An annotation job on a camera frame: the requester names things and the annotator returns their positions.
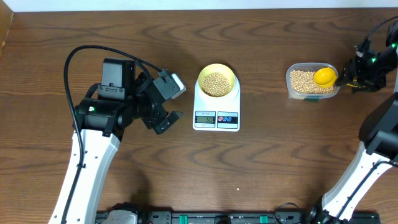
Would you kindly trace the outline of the yellow measuring scoop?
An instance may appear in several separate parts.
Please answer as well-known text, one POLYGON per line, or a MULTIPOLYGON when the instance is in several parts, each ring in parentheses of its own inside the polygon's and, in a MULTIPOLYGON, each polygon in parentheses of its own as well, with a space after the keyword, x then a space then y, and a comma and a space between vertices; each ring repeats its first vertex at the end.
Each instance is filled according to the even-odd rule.
POLYGON ((332 68, 325 67, 315 72, 313 81, 320 88, 329 88, 334 85, 337 78, 338 76, 332 68))

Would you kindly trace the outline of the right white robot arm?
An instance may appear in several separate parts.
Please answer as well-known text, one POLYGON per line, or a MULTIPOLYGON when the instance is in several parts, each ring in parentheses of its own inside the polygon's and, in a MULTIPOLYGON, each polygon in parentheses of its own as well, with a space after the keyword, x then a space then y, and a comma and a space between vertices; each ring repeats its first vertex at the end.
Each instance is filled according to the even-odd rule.
MULTIPOLYGON (((387 19, 386 48, 375 52, 365 37, 355 47, 335 81, 350 86, 353 93, 376 92, 386 87, 386 75, 397 68, 397 17, 387 19)), ((314 205, 304 223, 379 223, 376 213, 355 208, 385 171, 397 167, 397 93, 381 103, 359 130, 358 151, 339 181, 314 205)))

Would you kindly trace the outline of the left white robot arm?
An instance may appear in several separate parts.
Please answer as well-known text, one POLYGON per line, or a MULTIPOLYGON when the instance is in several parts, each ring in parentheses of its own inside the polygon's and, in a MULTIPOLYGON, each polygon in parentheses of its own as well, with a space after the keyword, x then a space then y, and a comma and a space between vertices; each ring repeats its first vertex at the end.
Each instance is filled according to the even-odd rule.
POLYGON ((152 78, 142 63, 106 58, 101 83, 74 108, 75 132, 67 173, 50 223, 94 223, 109 166, 124 130, 141 119, 162 134, 181 116, 162 106, 185 91, 178 75, 163 69, 152 78))

